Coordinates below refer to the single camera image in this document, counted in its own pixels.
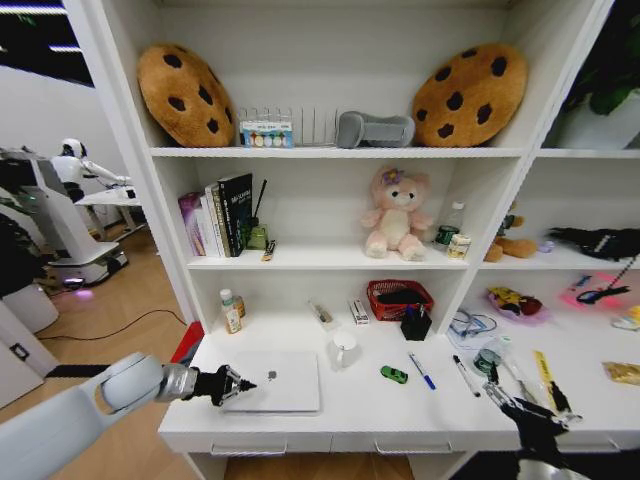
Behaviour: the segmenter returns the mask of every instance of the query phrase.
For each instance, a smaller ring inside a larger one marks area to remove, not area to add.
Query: plush toy
[[[511,320],[545,321],[551,316],[549,310],[535,297],[507,287],[490,287],[488,290],[491,305]]]
[[[178,45],[154,45],[138,61],[138,83],[153,118],[183,147],[226,147],[231,101],[209,66]]]
[[[371,182],[371,195],[376,209],[362,217],[364,227],[373,228],[367,239],[368,256],[382,258],[387,250],[397,250],[405,260],[424,259],[426,248],[420,237],[433,219],[418,208],[429,189],[426,174],[407,175],[392,167],[382,167]]]
[[[433,147],[480,145],[509,122],[527,83],[527,63],[509,45],[469,48],[442,65],[413,101],[415,141]]]
[[[509,211],[516,208],[516,202],[511,204]],[[510,240],[506,238],[506,231],[511,227],[519,227],[524,223],[524,217],[508,214],[504,217],[496,238],[489,247],[484,259],[487,262],[497,262],[503,254],[518,258],[529,258],[536,253],[538,245],[533,240],[522,238],[520,240]]]

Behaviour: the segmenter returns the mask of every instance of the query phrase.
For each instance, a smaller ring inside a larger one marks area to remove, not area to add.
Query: yellow package
[[[629,383],[640,387],[640,365],[633,363],[602,362],[609,378],[614,382]]]

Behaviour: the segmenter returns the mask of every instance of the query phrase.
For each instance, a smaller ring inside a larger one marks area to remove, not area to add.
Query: book spine
[[[204,256],[204,247],[202,246],[201,234],[198,230],[198,224],[196,221],[195,205],[193,203],[193,197],[191,195],[185,195],[178,199],[178,205],[180,206],[180,212],[182,213],[182,220],[187,231],[187,240],[191,247],[191,253],[195,256]]]
[[[216,215],[218,217],[218,225],[220,226],[220,236],[222,237],[222,246],[224,248],[224,256],[231,256],[231,248],[229,247],[229,237],[227,235],[227,222],[222,211],[222,201],[220,200],[220,188],[213,190],[213,203],[216,207]]]
[[[218,255],[220,257],[227,256],[224,253],[224,245],[222,243],[222,234],[220,232],[220,221],[218,219],[218,213],[216,212],[216,204],[213,198],[212,186],[209,185],[204,189],[204,194],[207,197],[207,206],[209,207],[209,215],[211,216],[211,224],[213,226],[213,234],[216,240],[216,247],[218,247]]]
[[[222,205],[222,213],[224,215],[224,226],[227,231],[227,237],[229,239],[229,252],[232,257],[237,257],[239,255],[237,244],[236,244],[236,235],[235,228],[233,223],[231,222],[231,209],[229,205],[229,199],[225,195],[224,182],[219,183],[220,185],[220,203]]]
[[[197,212],[202,217],[202,242],[204,243],[204,251],[208,257],[219,257],[220,253],[218,252],[218,245],[216,245],[213,222],[211,221],[209,205],[207,204],[207,197],[205,195],[200,196],[200,207]]]

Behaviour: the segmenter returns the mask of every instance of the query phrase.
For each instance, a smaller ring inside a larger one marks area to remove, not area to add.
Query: blue pen
[[[424,371],[424,368],[422,368],[422,365],[420,365],[420,362],[418,361],[416,356],[413,354],[413,352],[409,352],[409,358],[418,369],[418,372],[420,372],[420,375],[422,375],[422,378],[424,378],[424,381],[427,382],[427,385],[429,385],[429,388],[431,390],[435,390],[436,389],[435,383],[433,383],[433,381],[431,380],[431,377],[427,375],[427,372]]]

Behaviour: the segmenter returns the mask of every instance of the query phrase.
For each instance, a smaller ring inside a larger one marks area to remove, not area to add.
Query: book
[[[216,218],[218,219],[218,230],[220,232],[220,240],[222,242],[222,250],[225,257],[231,256],[231,249],[229,248],[229,237],[227,236],[226,220],[224,218],[224,212],[222,211],[222,201],[220,200],[220,186],[218,182],[213,184],[211,188],[211,195],[213,197],[213,205],[216,210]]]
[[[216,208],[216,200],[214,198],[214,191],[219,191],[218,182],[207,185],[204,188],[205,197],[207,197],[207,206],[209,207],[209,214],[211,215],[211,222],[213,224],[213,232],[215,235],[216,245],[221,257],[231,256],[229,253],[229,240],[226,239],[227,232],[224,229],[224,217],[222,216],[222,206]],[[220,194],[218,193],[218,204],[220,203]]]
[[[200,206],[196,208],[196,220],[198,229],[202,237],[204,251],[208,257],[219,257],[218,245],[216,244],[216,235],[213,230],[213,221],[209,213],[209,205],[207,204],[206,195],[200,195]]]
[[[231,175],[218,180],[220,201],[232,257],[239,256],[251,236],[253,174]]]
[[[204,245],[196,219],[196,208],[199,205],[199,192],[187,193],[178,199],[178,206],[180,207],[182,221],[187,231],[187,240],[189,241],[191,252],[198,257],[203,257],[205,256]]]

